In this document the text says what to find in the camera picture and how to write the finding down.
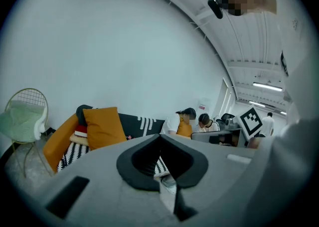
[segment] chair leg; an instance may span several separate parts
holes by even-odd
[[[20,165],[19,158],[18,158],[18,154],[17,154],[17,152],[16,152],[16,150],[15,150],[15,147],[14,147],[14,141],[11,140],[11,142],[12,142],[13,154],[15,154],[16,161],[18,162],[19,168],[20,168],[20,170],[21,170],[21,172],[22,172],[24,178],[26,178],[25,172],[23,171],[22,166]]]
[[[24,161],[23,161],[23,171],[24,171],[24,176],[25,176],[25,177],[26,177],[26,172],[25,172],[26,157],[28,156],[28,154],[29,154],[29,152],[31,151],[32,147],[33,147],[33,144],[31,143],[31,146],[30,146],[28,152],[25,154]]]
[[[37,148],[37,146],[36,146],[35,142],[34,142],[34,147],[35,147],[36,152],[38,153],[38,156],[39,156],[39,158],[40,158],[40,160],[41,160],[42,164],[44,165],[44,167],[45,167],[46,171],[47,171],[47,172],[49,173],[49,175],[51,176],[51,173],[48,171],[48,169],[46,168],[45,163],[43,162],[43,160],[42,160],[42,158],[41,158],[40,152],[39,152],[39,150],[38,150],[38,148]]]

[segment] fluorescent light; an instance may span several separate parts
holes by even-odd
[[[262,105],[262,104],[259,104],[259,103],[253,102],[253,101],[249,101],[249,103],[254,104],[254,105],[258,105],[258,106],[262,106],[262,107],[266,107],[265,105]]]
[[[254,82],[253,85],[256,86],[256,87],[261,87],[261,88],[265,88],[265,89],[272,89],[272,90],[276,90],[276,91],[283,91],[283,89],[280,88],[280,87],[271,86],[271,85],[267,85],[267,84],[262,84],[262,83],[258,83],[258,82]]]

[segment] red book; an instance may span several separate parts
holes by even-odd
[[[88,137],[88,129],[85,126],[78,125],[74,131],[74,135],[79,137]]]

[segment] white wire chair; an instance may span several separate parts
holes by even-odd
[[[10,104],[13,100],[19,100],[19,101],[22,101],[24,103],[27,103],[27,104],[31,104],[31,105],[40,105],[40,106],[46,106],[47,107],[47,115],[46,115],[46,118],[45,118],[45,123],[44,125],[46,125],[46,122],[47,122],[47,119],[48,119],[48,116],[49,116],[49,107],[48,107],[48,102],[45,98],[45,96],[42,94],[41,91],[37,90],[37,89],[33,89],[33,88],[26,88],[26,89],[22,89],[20,91],[18,91],[17,93],[15,93],[11,98],[10,100],[8,101],[8,103],[6,104],[6,107],[5,107],[5,111],[7,111],[8,109],[10,109]],[[50,174],[50,172],[48,171],[45,163],[43,162],[41,156],[40,156],[40,153],[39,153],[39,150],[38,148],[36,147],[36,144],[35,144],[35,141],[33,142],[23,142],[23,141],[15,141],[15,140],[11,140],[12,142],[12,148],[13,148],[13,153],[16,155],[16,160],[18,162],[18,165],[22,171],[22,174],[24,175],[24,177],[26,177],[26,173],[25,173],[25,161],[26,161],[26,157],[27,155],[29,154],[29,152],[31,151],[32,147],[34,146],[37,153],[38,153],[38,156],[41,160],[41,162],[43,163],[45,169],[47,170],[47,172]],[[31,144],[31,147],[29,148],[28,152],[26,153],[25,155],[25,158],[24,158],[24,161],[23,161],[23,168],[21,167],[20,165],[20,162],[19,162],[19,159],[18,159],[18,156],[16,154],[16,151],[15,151],[15,146],[14,144],[17,143],[17,144]]]

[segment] mustard yellow pillow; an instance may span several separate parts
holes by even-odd
[[[91,150],[126,141],[117,107],[83,109]]]
[[[190,137],[191,134],[193,133],[191,126],[186,124],[183,120],[183,118],[180,118],[179,126],[177,133],[178,135],[185,136],[185,137]]]

